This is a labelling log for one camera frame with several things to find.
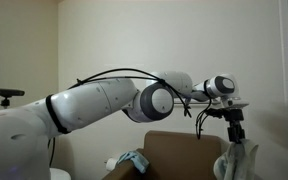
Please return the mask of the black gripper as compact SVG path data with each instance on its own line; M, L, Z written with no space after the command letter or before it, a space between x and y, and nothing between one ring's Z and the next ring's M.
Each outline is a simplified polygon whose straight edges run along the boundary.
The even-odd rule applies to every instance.
M245 131L240 122L244 120L243 112L241 109L230 109L224 115L225 120L229 123L227 128L229 141L237 144L245 138Z

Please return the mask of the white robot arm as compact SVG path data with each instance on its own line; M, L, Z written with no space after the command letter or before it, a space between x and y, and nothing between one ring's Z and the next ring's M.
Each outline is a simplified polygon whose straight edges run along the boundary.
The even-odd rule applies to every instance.
M230 141L245 137L240 122L247 103L240 98L233 75L218 75L197 85L184 72L152 72L145 79L146 88L140 91L131 77L100 73L66 91L0 110L0 180L51 180L47 145L52 138L119 110L137 123L159 121L172 113L175 98L181 100L185 114L192 99L219 99L222 107L208 113L230 123Z

